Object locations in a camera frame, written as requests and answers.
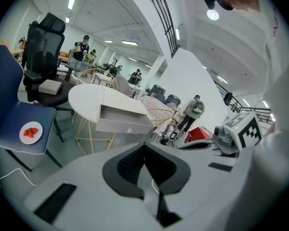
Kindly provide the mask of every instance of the white wall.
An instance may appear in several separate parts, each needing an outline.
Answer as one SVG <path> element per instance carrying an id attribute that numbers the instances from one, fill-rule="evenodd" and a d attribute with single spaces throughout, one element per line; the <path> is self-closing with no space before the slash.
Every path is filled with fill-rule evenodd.
<path id="1" fill-rule="evenodd" d="M 96 49 L 96 61 L 99 62 L 101 59 L 105 49 L 106 45 L 101 43 L 100 41 L 96 40 L 92 35 L 89 33 L 78 29 L 68 23 L 66 23 L 66 30 L 64 31 L 65 40 L 63 42 L 63 45 L 61 47 L 61 51 L 68 52 L 71 48 L 73 48 L 75 42 L 82 41 L 83 37 L 85 35 L 89 35 L 89 51 L 92 51 L 93 49 Z"/>
<path id="2" fill-rule="evenodd" d="M 135 5 L 141 11 L 142 22 L 147 25 L 148 31 L 153 32 L 154 37 L 152 40 L 155 41 L 159 48 L 160 54 L 164 55 L 166 61 L 171 60 L 171 52 L 167 37 L 165 36 L 165 30 L 163 24 L 158 16 L 156 8 L 151 0 L 132 0 Z"/>
<path id="3" fill-rule="evenodd" d="M 9 41 L 9 48 L 18 48 L 21 37 L 27 37 L 29 24 L 36 21 L 40 11 L 33 0 L 16 0 L 0 22 L 0 42 Z"/>
<path id="4" fill-rule="evenodd" d="M 193 127 L 204 126 L 214 132 L 228 115 L 227 106 L 206 69 L 198 58 L 189 51 L 178 49 L 174 58 L 169 62 L 158 85 L 166 90 L 165 97 L 174 94 L 181 99 L 181 107 L 200 95 L 205 104 L 205 112 Z"/>
<path id="5" fill-rule="evenodd" d="M 88 33 L 66 23 L 66 30 L 64 31 L 65 39 L 62 44 L 61 51 L 68 52 L 74 47 L 75 42 L 82 41 L 85 35 L 88 35 Z M 89 35 L 89 37 L 89 51 L 91 51 L 93 50 L 91 49 L 93 36 Z"/>
<path id="6" fill-rule="evenodd" d="M 249 103 L 251 107 L 257 107 L 257 108 L 263 108 L 267 109 L 264 105 L 264 103 L 261 100 L 262 94 L 254 94 L 254 95 L 248 95 L 248 96 L 239 96 L 235 97 L 243 107 L 248 107 L 247 104 L 243 101 L 243 99 L 246 100 L 246 102 Z"/>
<path id="7" fill-rule="evenodd" d="M 112 55 L 114 54 L 115 51 L 112 49 L 108 48 L 107 51 L 105 52 L 105 56 L 103 57 L 103 60 L 101 62 L 101 65 L 109 63 Z"/>
<path id="8" fill-rule="evenodd" d="M 142 80 L 144 81 L 147 74 L 149 73 L 149 69 L 144 68 L 138 64 L 135 64 L 131 61 L 129 61 L 126 57 L 124 56 L 120 56 L 118 63 L 116 64 L 116 66 L 122 65 L 122 71 L 121 71 L 121 75 L 123 77 L 125 77 L 126 79 L 130 78 L 130 74 L 132 74 L 133 72 L 136 72 L 137 69 L 140 69 L 141 72 L 141 77 Z M 154 76 L 154 78 L 152 78 L 151 82 L 150 82 L 150 87 L 153 87 L 153 85 L 157 84 L 159 82 L 160 79 L 160 75 L 156 74 Z"/>

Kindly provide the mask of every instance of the table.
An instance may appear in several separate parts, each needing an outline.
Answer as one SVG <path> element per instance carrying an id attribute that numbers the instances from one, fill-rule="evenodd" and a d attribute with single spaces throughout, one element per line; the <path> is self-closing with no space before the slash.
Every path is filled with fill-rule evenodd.
<path id="1" fill-rule="evenodd" d="M 79 140 L 97 140 L 92 138 L 91 122 L 96 123 L 96 130 L 114 133 L 109 139 L 98 139 L 109 141 L 108 148 L 113 144 L 117 133 L 139 133 L 146 134 L 153 125 L 149 118 L 147 109 L 139 101 L 127 97 L 114 89 L 94 84 L 81 84 L 73 87 L 68 94 L 68 101 L 72 108 L 82 116 L 76 134 L 76 142 L 85 154 Z M 79 133 L 85 123 L 88 122 L 90 138 L 80 138 Z"/>
<path id="2" fill-rule="evenodd" d="M 10 50 L 10 53 L 12 54 L 13 57 L 16 58 L 16 60 L 20 63 L 21 62 L 21 58 L 23 56 L 23 53 L 24 53 L 24 50 L 20 50 L 20 49 L 17 49 L 17 50 Z"/>
<path id="3" fill-rule="evenodd" d="M 129 86 L 130 86 L 130 88 L 134 91 L 134 93 L 133 93 L 133 95 L 132 95 L 132 98 L 137 99 L 139 93 L 141 92 L 141 89 L 138 88 L 136 85 L 133 85 L 133 84 L 131 84 L 131 83 L 129 83 Z"/>
<path id="4" fill-rule="evenodd" d="M 72 60 L 64 57 L 64 56 L 59 56 L 58 57 L 58 67 L 60 66 L 61 62 L 66 62 L 66 63 L 70 63 Z"/>
<path id="5" fill-rule="evenodd" d="M 93 80 L 93 84 L 97 84 L 97 85 L 103 85 L 103 86 L 106 86 L 106 87 L 112 87 L 113 85 L 113 82 L 114 82 L 114 79 L 113 77 L 108 77 L 106 75 L 103 75 L 103 74 L 98 74 L 98 73 L 95 73 L 93 76 L 92 76 L 92 80 Z"/>
<path id="6" fill-rule="evenodd" d="M 57 71 L 59 71 L 61 73 L 66 73 L 66 77 L 64 78 L 64 80 L 68 81 L 69 78 L 71 77 L 72 71 L 79 72 L 80 69 L 78 69 L 74 66 L 71 66 L 69 64 L 60 64 L 57 68 Z"/>
<path id="7" fill-rule="evenodd" d="M 10 53 L 13 55 L 13 56 L 17 56 L 17 55 L 20 55 L 24 52 L 24 50 L 10 50 Z"/>

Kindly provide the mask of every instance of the chair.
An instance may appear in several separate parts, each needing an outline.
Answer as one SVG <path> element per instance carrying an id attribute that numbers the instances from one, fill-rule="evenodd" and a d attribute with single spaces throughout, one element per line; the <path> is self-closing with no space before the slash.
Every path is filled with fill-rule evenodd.
<path id="1" fill-rule="evenodd" d="M 157 94 L 155 98 L 162 103 L 165 102 L 165 96 L 162 93 Z"/>
<path id="2" fill-rule="evenodd" d="M 114 86 L 113 86 L 114 89 L 117 89 L 117 91 L 125 94 L 128 97 L 131 97 L 133 95 L 133 90 L 130 88 L 129 82 L 127 81 L 126 78 L 124 78 L 121 75 L 117 75 L 115 77 L 115 80 L 117 82 L 114 83 Z"/>
<path id="3" fill-rule="evenodd" d="M 23 68 L 6 46 L 0 46 L 0 147 L 6 149 L 19 164 L 31 171 L 13 152 L 33 155 L 47 154 L 59 167 L 60 163 L 47 151 L 55 109 L 29 103 L 17 98 L 18 87 L 23 77 Z M 41 138 L 34 144 L 23 144 L 19 131 L 24 124 L 36 121 L 43 127 Z"/>
<path id="4" fill-rule="evenodd" d="M 118 83 L 114 76 L 99 68 L 87 69 L 80 73 L 76 85 L 80 83 L 102 85 L 118 90 Z"/>
<path id="5" fill-rule="evenodd" d="M 174 103 L 176 107 L 178 107 L 181 104 L 181 99 L 179 99 L 177 96 L 174 96 L 173 94 L 169 95 L 168 98 L 165 101 L 165 104 Z"/>
<path id="6" fill-rule="evenodd" d="M 68 101 L 68 92 L 74 87 L 73 84 L 56 76 L 58 56 L 65 38 L 64 30 L 64 21 L 50 13 L 40 24 L 31 24 L 28 30 L 27 70 L 25 71 L 24 85 L 29 102 L 38 101 L 43 106 L 73 112 L 72 109 L 58 107 Z M 61 82 L 61 87 L 56 95 L 39 92 L 40 84 L 47 79 Z M 54 125 L 57 135 L 63 142 L 61 129 L 56 118 Z"/>

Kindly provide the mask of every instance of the white cardboard box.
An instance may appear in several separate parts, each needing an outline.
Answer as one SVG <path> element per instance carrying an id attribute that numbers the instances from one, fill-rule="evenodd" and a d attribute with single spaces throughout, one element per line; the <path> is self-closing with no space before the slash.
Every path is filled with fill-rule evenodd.
<path id="1" fill-rule="evenodd" d="M 39 92 L 56 95 L 61 87 L 61 82 L 47 79 L 39 86 Z"/>
<path id="2" fill-rule="evenodd" d="M 263 137 L 255 112 L 240 112 L 231 120 L 223 123 L 225 133 L 230 134 L 241 151 L 255 145 Z"/>

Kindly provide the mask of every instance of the black headrest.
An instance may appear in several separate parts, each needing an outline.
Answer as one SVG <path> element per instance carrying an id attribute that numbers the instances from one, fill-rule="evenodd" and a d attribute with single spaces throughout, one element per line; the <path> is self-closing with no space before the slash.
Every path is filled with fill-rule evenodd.
<path id="1" fill-rule="evenodd" d="M 51 13 L 47 13 L 45 18 L 40 22 L 40 25 L 44 26 L 44 28 L 47 28 L 51 31 L 56 31 L 60 34 L 63 34 L 66 29 L 65 22 Z"/>

